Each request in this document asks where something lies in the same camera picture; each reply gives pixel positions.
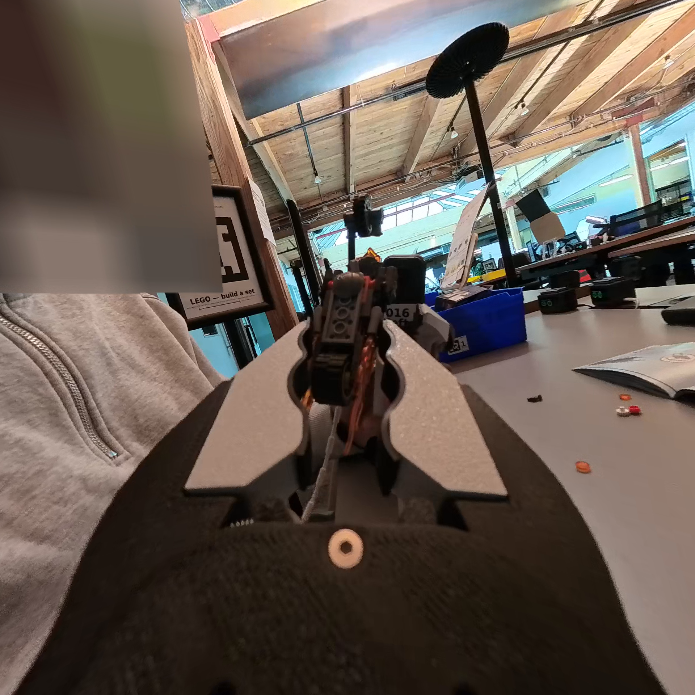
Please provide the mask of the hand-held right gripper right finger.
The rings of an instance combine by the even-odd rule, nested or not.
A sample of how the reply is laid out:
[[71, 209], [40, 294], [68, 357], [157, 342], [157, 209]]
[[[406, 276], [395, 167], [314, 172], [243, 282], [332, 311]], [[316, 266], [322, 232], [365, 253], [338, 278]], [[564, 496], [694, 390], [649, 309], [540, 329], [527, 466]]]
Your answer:
[[379, 333], [379, 487], [402, 501], [506, 500], [456, 377], [391, 320]]

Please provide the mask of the black box device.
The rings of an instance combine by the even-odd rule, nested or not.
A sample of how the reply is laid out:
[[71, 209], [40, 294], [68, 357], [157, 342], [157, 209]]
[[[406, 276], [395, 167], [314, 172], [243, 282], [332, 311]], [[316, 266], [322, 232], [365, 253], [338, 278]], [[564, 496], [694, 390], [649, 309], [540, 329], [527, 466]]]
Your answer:
[[667, 325], [694, 327], [694, 296], [680, 299], [662, 309], [661, 317]]

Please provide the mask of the framed tag sign on stand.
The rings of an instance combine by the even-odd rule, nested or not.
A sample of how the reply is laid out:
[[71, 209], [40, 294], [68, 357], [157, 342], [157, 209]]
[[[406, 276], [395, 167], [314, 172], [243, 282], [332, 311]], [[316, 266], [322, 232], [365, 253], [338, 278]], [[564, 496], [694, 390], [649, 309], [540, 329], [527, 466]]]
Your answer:
[[250, 223], [243, 191], [212, 186], [222, 290], [181, 293], [171, 299], [189, 330], [254, 316], [274, 308], [258, 252], [259, 236]]

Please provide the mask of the dark cardboard box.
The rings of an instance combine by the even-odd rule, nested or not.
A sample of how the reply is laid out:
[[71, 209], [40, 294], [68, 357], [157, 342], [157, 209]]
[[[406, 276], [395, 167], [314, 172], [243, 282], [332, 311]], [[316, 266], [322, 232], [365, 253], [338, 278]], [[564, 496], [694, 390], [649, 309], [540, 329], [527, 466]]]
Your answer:
[[442, 292], [434, 300], [434, 310], [436, 312], [446, 311], [460, 307], [465, 304], [488, 298], [491, 289], [487, 286], [465, 285], [456, 287], [450, 291]]

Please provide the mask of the lego motorcycle model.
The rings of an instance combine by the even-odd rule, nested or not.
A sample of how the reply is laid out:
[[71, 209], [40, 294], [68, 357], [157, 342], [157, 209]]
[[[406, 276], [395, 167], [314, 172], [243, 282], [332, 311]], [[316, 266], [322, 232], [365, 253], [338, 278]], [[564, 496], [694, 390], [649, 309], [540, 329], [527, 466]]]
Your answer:
[[370, 196], [352, 200], [352, 212], [343, 217], [348, 240], [348, 268], [326, 272], [320, 306], [311, 319], [310, 387], [307, 404], [333, 409], [323, 463], [312, 495], [300, 518], [308, 523], [319, 491], [327, 479], [338, 425], [346, 417], [345, 454], [352, 449], [366, 412], [368, 387], [378, 352], [378, 336], [387, 306], [395, 300], [398, 270], [368, 257], [357, 260], [355, 240], [381, 236], [384, 212], [372, 207]]

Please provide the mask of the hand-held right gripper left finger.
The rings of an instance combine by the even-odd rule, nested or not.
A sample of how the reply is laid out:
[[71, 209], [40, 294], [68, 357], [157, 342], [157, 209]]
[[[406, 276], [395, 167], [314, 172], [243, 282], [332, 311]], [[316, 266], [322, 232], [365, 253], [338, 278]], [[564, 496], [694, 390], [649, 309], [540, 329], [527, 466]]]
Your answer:
[[187, 494], [286, 500], [312, 482], [308, 411], [294, 382], [309, 326], [296, 325], [232, 378]]

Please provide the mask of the long wooden desk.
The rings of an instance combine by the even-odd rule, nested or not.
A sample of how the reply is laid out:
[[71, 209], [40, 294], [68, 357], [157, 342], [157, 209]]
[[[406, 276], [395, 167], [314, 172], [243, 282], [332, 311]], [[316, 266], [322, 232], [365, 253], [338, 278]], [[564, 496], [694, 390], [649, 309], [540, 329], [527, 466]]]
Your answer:
[[673, 233], [693, 229], [694, 216], [692, 215], [688, 218], [613, 239], [594, 247], [521, 266], [517, 269], [518, 279], [523, 283], [535, 282], [544, 277], [551, 277], [572, 270], [589, 270], [596, 266], [605, 265], [609, 258], [619, 256], [623, 249], [630, 249]]

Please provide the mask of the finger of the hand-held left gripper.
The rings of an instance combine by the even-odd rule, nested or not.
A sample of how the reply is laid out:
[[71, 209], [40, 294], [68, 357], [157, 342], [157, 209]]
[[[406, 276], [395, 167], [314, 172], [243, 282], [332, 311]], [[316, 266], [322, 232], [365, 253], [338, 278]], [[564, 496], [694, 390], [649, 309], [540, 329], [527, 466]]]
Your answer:
[[433, 358], [453, 349], [455, 330], [442, 316], [427, 305], [417, 305], [415, 342]]

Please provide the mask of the black charger green display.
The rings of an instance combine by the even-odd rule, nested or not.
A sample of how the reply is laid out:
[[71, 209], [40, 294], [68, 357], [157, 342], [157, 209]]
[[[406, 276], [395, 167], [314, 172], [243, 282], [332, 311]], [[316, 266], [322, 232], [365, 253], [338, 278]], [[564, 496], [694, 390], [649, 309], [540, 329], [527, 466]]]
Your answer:
[[579, 307], [575, 288], [552, 288], [543, 291], [538, 294], [537, 303], [544, 315], [569, 313]]
[[590, 285], [594, 308], [621, 308], [637, 301], [635, 281], [629, 277], [605, 277]]

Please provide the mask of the blue plastic bin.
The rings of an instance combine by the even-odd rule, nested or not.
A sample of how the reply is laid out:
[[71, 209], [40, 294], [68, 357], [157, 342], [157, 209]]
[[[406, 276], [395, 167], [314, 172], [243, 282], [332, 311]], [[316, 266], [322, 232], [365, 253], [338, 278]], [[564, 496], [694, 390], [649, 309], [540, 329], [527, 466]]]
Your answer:
[[[455, 330], [453, 349], [443, 353], [442, 363], [507, 348], [527, 340], [523, 289], [491, 289], [488, 298], [437, 312]], [[441, 292], [425, 294], [425, 303], [434, 309]]]

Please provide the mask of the black pole stand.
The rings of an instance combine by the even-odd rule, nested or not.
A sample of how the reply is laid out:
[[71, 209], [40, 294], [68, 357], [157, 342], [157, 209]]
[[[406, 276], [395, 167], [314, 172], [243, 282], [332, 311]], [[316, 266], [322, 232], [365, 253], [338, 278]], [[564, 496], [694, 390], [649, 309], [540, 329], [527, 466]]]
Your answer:
[[508, 45], [509, 30], [506, 25], [499, 22], [482, 24], [469, 30], [452, 42], [435, 59], [425, 78], [425, 90], [428, 96], [435, 100], [450, 99], [465, 92], [477, 152], [487, 183], [488, 199], [507, 286], [514, 288], [518, 284], [518, 276], [512, 259], [507, 227], [502, 216], [482, 109], [475, 88], [475, 82], [481, 80], [499, 64]]

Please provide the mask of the lego instruction booklet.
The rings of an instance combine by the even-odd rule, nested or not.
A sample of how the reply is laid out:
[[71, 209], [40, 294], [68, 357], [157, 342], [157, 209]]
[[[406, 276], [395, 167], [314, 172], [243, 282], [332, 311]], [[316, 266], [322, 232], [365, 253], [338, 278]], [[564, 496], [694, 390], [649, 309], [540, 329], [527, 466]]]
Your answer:
[[693, 342], [651, 345], [573, 371], [671, 400], [694, 399]]

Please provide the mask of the wooden post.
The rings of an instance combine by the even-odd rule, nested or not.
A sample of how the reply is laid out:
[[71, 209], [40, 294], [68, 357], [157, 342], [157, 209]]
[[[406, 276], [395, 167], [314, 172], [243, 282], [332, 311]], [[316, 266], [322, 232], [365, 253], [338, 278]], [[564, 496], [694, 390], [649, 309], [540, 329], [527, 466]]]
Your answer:
[[185, 22], [188, 51], [193, 66], [199, 109], [213, 161], [223, 185], [240, 188], [261, 266], [268, 281], [273, 308], [266, 317], [278, 341], [298, 324], [298, 317], [274, 245], [264, 235], [253, 196], [252, 174], [239, 130], [224, 91], [212, 47], [198, 20]]

